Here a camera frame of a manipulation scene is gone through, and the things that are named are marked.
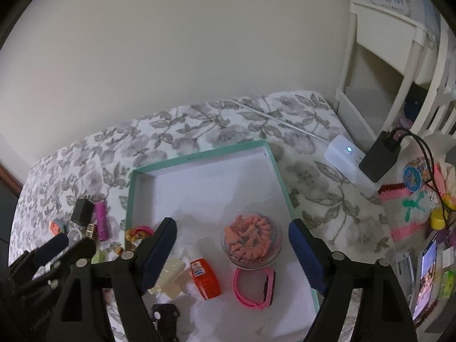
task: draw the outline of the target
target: purple marker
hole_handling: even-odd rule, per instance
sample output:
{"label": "purple marker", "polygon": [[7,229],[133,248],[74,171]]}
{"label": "purple marker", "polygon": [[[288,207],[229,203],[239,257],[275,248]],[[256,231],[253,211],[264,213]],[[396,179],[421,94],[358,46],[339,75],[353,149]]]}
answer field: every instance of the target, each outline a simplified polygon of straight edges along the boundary
{"label": "purple marker", "polygon": [[95,203],[95,213],[97,215],[98,225],[98,238],[101,242],[109,239],[108,228],[106,227],[106,210],[104,208],[104,201]]}

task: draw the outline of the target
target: leaf pattern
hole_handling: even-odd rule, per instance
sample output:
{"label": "leaf pattern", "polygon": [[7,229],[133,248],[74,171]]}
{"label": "leaf pattern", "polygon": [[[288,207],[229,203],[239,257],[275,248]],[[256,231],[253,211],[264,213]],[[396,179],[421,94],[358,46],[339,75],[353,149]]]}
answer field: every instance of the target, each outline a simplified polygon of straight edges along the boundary
{"label": "leaf pattern", "polygon": [[[236,99],[330,141],[344,128],[315,92],[279,92]],[[231,101],[181,106],[123,122],[71,143],[36,162],[17,205],[10,262],[49,238],[55,218],[72,227],[76,199],[105,201],[111,238],[100,244],[107,259],[123,246],[133,170],[200,150],[265,139],[269,142],[296,214],[331,250],[359,253],[374,262],[389,248],[388,221],[377,196],[366,199],[324,159],[326,145]],[[126,341],[115,302],[107,304],[117,341]]]}

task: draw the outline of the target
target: green bow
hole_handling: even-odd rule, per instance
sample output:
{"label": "green bow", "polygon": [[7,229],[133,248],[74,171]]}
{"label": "green bow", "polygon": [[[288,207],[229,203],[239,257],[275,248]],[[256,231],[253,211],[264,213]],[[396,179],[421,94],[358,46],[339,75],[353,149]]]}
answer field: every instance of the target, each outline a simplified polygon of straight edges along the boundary
{"label": "green bow", "polygon": [[405,222],[408,223],[409,220],[410,220],[410,213],[412,212],[412,210],[414,208],[416,208],[417,210],[420,210],[421,212],[425,212],[426,210],[420,206],[420,201],[421,199],[423,199],[425,197],[425,193],[423,191],[421,191],[419,194],[418,194],[418,198],[416,198],[416,200],[412,200],[412,199],[409,199],[409,198],[405,198],[403,199],[402,201],[402,205],[404,207],[407,208],[407,213],[405,214]]}

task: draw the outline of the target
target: white cable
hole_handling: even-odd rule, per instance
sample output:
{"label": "white cable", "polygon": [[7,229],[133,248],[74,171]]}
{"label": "white cable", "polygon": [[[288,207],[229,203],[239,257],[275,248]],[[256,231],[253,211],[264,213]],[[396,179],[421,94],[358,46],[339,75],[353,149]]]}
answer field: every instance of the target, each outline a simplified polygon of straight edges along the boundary
{"label": "white cable", "polygon": [[313,133],[311,133],[311,132],[309,132],[309,131],[300,129],[299,127],[297,127],[297,126],[295,126],[295,125],[292,125],[291,123],[281,121],[280,119],[278,119],[278,118],[276,118],[276,117],[273,117],[273,116],[271,116],[271,115],[269,115],[269,114],[267,114],[267,113],[264,113],[264,112],[262,112],[262,111],[258,111],[258,110],[254,109],[254,108],[251,108],[251,107],[249,107],[248,105],[245,105],[245,104],[243,104],[243,103],[238,102],[237,100],[228,100],[228,101],[229,101],[229,102],[232,102],[232,103],[234,103],[234,104],[237,104],[237,105],[239,105],[240,107],[242,107],[242,108],[244,108],[244,109],[248,109],[248,110],[253,111],[253,112],[257,113],[257,114],[260,114],[260,115],[262,115],[263,117],[272,119],[272,120],[274,120],[274,121],[277,121],[278,123],[282,123],[283,125],[286,125],[286,126],[290,127],[291,129],[295,129],[295,130],[297,130],[297,131],[301,131],[301,132],[303,132],[303,133],[306,133],[306,134],[309,135],[309,136],[312,136],[312,137],[314,137],[314,138],[316,138],[316,139],[318,139],[318,140],[321,140],[321,141],[324,142],[325,144],[329,144],[329,142],[328,142],[327,140],[323,139],[321,136],[318,136],[318,135],[315,135],[315,134],[313,134]]}

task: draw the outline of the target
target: black toy car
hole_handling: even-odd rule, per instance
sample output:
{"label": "black toy car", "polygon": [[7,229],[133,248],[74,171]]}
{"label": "black toy car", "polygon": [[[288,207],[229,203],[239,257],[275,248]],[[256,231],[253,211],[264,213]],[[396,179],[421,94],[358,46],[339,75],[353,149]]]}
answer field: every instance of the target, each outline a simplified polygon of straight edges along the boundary
{"label": "black toy car", "polygon": [[151,319],[163,342],[179,342],[176,336],[179,315],[179,310],[172,303],[159,303],[152,306]]}

